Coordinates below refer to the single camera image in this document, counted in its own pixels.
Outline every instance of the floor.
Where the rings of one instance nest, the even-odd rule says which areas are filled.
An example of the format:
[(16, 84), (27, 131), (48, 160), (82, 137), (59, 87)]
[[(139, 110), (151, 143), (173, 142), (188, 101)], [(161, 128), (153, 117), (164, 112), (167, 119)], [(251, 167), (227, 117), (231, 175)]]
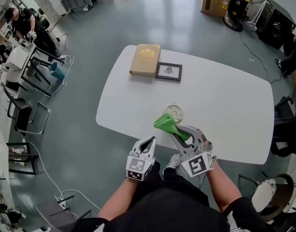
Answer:
[[(106, 79), (127, 45), (160, 44), (162, 49), (207, 58), (266, 79), (261, 62), (244, 42), (263, 61), (269, 80), (279, 79), (274, 59), (285, 58), (282, 52), (260, 41), (249, 29), (240, 37), (225, 26), (221, 18), (203, 14), (199, 8), (200, 0), (100, 0), (85, 13), (73, 13), (61, 19), (54, 32), (57, 36), (69, 34), (62, 53), (74, 56), (67, 85), (52, 98), (30, 89), (21, 92), (30, 103), (41, 101), (51, 109), (44, 134), (25, 138), (36, 145), (47, 172), (61, 190), (79, 190), (102, 207), (125, 178), (126, 157), (136, 140), (98, 126), (95, 116)], [(60, 50), (64, 39), (61, 39)], [(49, 90), (55, 90), (60, 84), (52, 84)], [(41, 85), (47, 88), (44, 81)], [(290, 79), (282, 77), (274, 82), (274, 102), (289, 95), (291, 87)], [(43, 115), (44, 111), (37, 113), (31, 129), (41, 127)], [(18, 141), (21, 135), (11, 131), (10, 142)], [(173, 149), (158, 146), (155, 157), (164, 167), (174, 153)], [(219, 163), (242, 194), (250, 196), (253, 183), (239, 181), (239, 173), (258, 180), (264, 178), (261, 171), (275, 176), (287, 171), (289, 158), (270, 154), (262, 166), (224, 160)], [(54, 195), (60, 196), (39, 160), (36, 165), (37, 176), (13, 174), (11, 180), (15, 204), (27, 216), (22, 221), (27, 231), (46, 224), (35, 206), (54, 201)], [(198, 179), (191, 181), (199, 185)], [(207, 180), (201, 190), (216, 208)], [(98, 214), (97, 208), (79, 193), (67, 192), (64, 196), (72, 194), (75, 198), (67, 204), (72, 212), (81, 215), (91, 209), (92, 216)]]

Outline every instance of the picture frame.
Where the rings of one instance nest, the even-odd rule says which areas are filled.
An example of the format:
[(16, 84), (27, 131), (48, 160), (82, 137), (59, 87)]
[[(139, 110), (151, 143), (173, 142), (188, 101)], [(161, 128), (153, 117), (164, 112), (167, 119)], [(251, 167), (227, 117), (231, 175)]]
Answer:
[(182, 64), (158, 62), (156, 78), (171, 81), (181, 81)]

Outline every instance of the gold book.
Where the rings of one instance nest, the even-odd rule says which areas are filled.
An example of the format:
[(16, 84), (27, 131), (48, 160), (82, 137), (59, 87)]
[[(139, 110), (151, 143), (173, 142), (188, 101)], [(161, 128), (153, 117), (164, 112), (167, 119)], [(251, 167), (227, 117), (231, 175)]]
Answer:
[(139, 44), (137, 46), (130, 73), (135, 75), (155, 76), (161, 48), (155, 44)]

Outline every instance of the black picture frame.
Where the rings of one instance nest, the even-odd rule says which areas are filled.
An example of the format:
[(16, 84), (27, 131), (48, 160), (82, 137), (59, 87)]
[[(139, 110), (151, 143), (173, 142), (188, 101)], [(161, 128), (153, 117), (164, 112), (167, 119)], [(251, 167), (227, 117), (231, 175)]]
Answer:
[[(160, 65), (169, 65), (169, 66), (173, 66), (173, 67), (179, 67), (179, 75), (178, 75), (178, 77), (170, 77), (170, 76), (159, 75)], [(157, 67), (157, 72), (156, 72), (156, 78), (158, 78), (158, 79), (165, 79), (165, 80), (180, 82), (181, 81), (181, 73), (182, 73), (182, 64), (172, 64), (172, 63), (158, 62), (158, 67)]]

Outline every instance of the blue trash can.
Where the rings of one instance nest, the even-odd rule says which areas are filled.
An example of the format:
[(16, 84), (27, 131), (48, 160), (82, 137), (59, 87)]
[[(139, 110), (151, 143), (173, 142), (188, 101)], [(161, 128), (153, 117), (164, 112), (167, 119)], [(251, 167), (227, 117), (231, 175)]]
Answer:
[(63, 79), (65, 78), (65, 74), (62, 72), (62, 70), (59, 69), (56, 62), (50, 65), (49, 73), (61, 81), (63, 81)]

